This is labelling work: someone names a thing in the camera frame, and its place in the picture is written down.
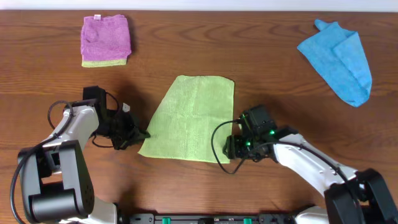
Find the light green cloth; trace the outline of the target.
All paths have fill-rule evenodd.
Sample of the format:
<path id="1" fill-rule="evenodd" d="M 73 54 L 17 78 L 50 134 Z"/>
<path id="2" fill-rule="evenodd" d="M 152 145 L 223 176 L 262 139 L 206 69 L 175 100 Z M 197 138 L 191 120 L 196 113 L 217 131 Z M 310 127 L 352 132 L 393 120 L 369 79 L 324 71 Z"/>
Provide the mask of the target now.
<path id="1" fill-rule="evenodd" d="M 148 125 L 145 157 L 229 163 L 223 144 L 232 133 L 234 81 L 219 76 L 178 76 Z"/>

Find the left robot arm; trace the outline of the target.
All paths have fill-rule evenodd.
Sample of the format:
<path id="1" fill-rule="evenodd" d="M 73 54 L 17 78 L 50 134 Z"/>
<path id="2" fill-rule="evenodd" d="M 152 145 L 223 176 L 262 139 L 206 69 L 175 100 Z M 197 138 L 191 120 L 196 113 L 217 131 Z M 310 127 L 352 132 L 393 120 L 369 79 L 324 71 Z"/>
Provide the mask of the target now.
<path id="1" fill-rule="evenodd" d="M 30 223 L 130 223 L 115 203 L 95 196 L 83 150 L 97 136 L 110 139 L 113 149 L 125 150 L 150 134 L 140 129 L 129 105 L 109 109 L 108 96 L 98 86 L 85 87 L 81 101 L 64 102 L 63 118 L 48 138 L 19 152 L 10 189 L 12 213 L 19 223 L 18 182 Z"/>

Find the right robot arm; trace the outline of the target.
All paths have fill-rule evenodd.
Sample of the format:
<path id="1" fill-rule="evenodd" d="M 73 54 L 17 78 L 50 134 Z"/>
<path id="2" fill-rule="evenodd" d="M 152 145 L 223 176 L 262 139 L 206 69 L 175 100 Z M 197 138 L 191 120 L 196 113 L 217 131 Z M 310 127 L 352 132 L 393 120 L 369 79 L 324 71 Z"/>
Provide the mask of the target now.
<path id="1" fill-rule="evenodd" d="M 228 159 L 270 158 L 301 176 L 325 199 L 325 208 L 308 207 L 288 222 L 397 223 L 397 206 L 378 171 L 358 171 L 335 161 L 296 129 L 278 127 L 262 105 L 243 111 L 234 123 L 241 132 L 226 138 L 223 154 Z"/>

